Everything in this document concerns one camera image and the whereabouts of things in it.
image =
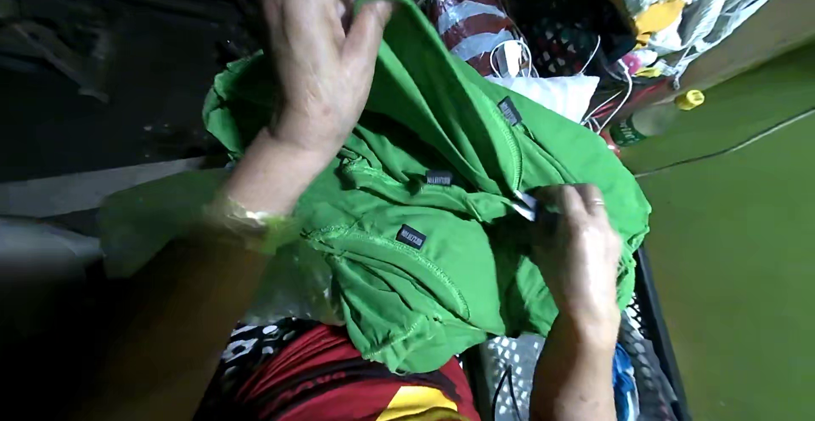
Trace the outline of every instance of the black clothing tag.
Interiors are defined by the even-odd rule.
[[[424,182],[432,185],[453,184],[453,174],[450,171],[429,170],[424,174]]]
[[[501,109],[501,112],[504,113],[504,118],[507,119],[510,125],[515,126],[521,122],[521,113],[517,112],[515,104],[509,99],[509,96],[498,103],[498,109]]]
[[[402,228],[399,229],[399,233],[396,235],[396,241],[403,242],[415,249],[422,249],[425,239],[427,239],[427,237],[408,225],[402,225]]]

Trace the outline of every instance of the green shirt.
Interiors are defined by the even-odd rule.
[[[650,213],[633,176],[602,138],[486,81],[446,50],[413,0],[394,1],[360,123],[296,210],[363,357],[426,372],[489,334],[548,332],[557,310],[528,258],[529,223],[511,208],[516,189],[601,189],[624,240],[625,306]],[[215,79],[205,122],[235,157],[275,108],[273,78],[258,53]],[[507,96],[519,123],[498,108]],[[453,184],[425,184],[428,170],[452,172]],[[397,239],[404,225],[420,235]]]

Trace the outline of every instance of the bottle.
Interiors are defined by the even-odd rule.
[[[631,114],[609,128],[609,137],[620,147],[635,145],[649,136],[665,133],[673,119],[681,111],[691,110],[705,102],[705,95],[698,90],[688,90],[677,96],[673,103],[665,103]]]

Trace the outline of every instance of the blue fabric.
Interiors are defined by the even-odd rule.
[[[614,353],[613,366],[611,383],[614,385],[617,421],[633,421],[637,418],[637,411],[639,411],[638,407],[633,406],[637,400],[637,397],[633,395],[637,390],[634,382],[634,366],[631,364],[631,357],[619,343]]]

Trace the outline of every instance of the red shirt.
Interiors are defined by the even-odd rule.
[[[264,421],[384,421],[419,414],[480,421],[455,358],[431,373],[392,374],[362,359],[345,328],[335,326],[317,326],[261,365],[236,402]]]

